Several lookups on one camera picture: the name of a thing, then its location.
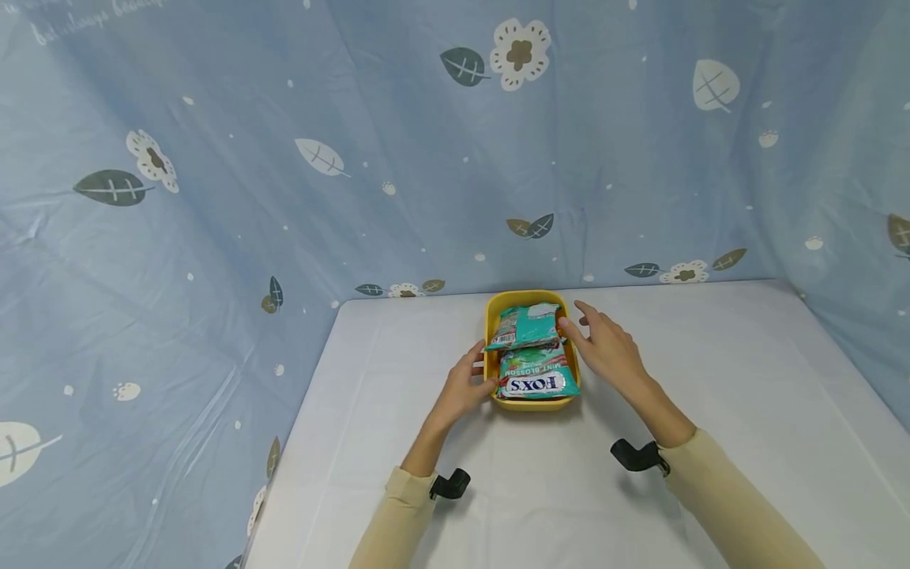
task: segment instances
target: white table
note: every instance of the white table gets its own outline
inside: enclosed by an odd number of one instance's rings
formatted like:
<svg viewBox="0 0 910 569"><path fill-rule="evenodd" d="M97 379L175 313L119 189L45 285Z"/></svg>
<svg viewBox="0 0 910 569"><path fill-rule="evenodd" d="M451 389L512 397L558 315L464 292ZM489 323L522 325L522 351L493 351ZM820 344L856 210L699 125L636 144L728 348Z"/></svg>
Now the white table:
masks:
<svg viewBox="0 0 910 569"><path fill-rule="evenodd" d="M828 567L910 566L910 435L803 303L771 281L565 290L611 314L677 404L712 433ZM249 569L348 561L491 295L355 300L339 311L248 555ZM724 567L656 469L611 444L651 437L582 370L557 413L485 409L450 436L414 567Z"/></svg>

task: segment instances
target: candy bag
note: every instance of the candy bag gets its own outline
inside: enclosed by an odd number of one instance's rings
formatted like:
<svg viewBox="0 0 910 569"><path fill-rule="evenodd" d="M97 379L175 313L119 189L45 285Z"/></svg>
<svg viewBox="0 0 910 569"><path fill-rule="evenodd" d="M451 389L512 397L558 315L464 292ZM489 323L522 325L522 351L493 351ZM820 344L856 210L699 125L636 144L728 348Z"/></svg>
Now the candy bag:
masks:
<svg viewBox="0 0 910 569"><path fill-rule="evenodd" d="M558 340L557 304L541 302L533 306L516 306L500 314L500 326L487 351L514 350Z"/></svg>
<svg viewBox="0 0 910 569"><path fill-rule="evenodd" d="M553 399L578 395L562 342L509 350L500 359L500 399Z"/></svg>

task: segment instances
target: person's left hand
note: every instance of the person's left hand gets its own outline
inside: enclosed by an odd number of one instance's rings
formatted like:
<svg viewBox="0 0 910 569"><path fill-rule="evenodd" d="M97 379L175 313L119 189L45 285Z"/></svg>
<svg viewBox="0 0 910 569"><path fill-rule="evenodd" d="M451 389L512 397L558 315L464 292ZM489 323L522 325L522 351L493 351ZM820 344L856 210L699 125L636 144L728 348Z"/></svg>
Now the person's left hand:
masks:
<svg viewBox="0 0 910 569"><path fill-rule="evenodd" d="M449 371L449 378L433 405L429 419L449 428L468 413L474 411L496 390L499 381L494 377L475 384L471 378L483 375L483 340L474 344Z"/></svg>

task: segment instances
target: sleeve cuff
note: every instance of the sleeve cuff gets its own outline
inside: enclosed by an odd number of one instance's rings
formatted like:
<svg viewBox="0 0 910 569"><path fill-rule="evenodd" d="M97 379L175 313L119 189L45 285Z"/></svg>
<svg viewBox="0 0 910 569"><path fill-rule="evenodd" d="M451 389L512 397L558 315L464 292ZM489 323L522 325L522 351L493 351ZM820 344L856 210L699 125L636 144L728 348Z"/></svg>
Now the sleeve cuff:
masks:
<svg viewBox="0 0 910 569"><path fill-rule="evenodd" d="M661 457L673 471L697 475L707 471L718 459L726 460L726 454L708 432L697 429L689 441L671 449L658 445Z"/></svg>
<svg viewBox="0 0 910 569"><path fill-rule="evenodd" d="M418 478L396 466L386 483L386 495L409 506L418 507L430 501L430 488L437 476L439 475L434 472L426 478Z"/></svg>

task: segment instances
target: person's right hand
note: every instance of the person's right hand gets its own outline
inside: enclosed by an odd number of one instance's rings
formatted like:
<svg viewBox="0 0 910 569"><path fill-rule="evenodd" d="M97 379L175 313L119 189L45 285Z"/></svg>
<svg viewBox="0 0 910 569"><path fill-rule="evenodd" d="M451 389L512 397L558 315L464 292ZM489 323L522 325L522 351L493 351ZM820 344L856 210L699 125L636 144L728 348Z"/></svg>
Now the person's right hand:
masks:
<svg viewBox="0 0 910 569"><path fill-rule="evenodd" d="M584 313L579 323L589 328L591 336L586 338L566 317L560 318L560 328L594 373L620 393L627 392L636 384L653 381L644 369L638 346L628 332L590 304L576 300L575 306Z"/></svg>

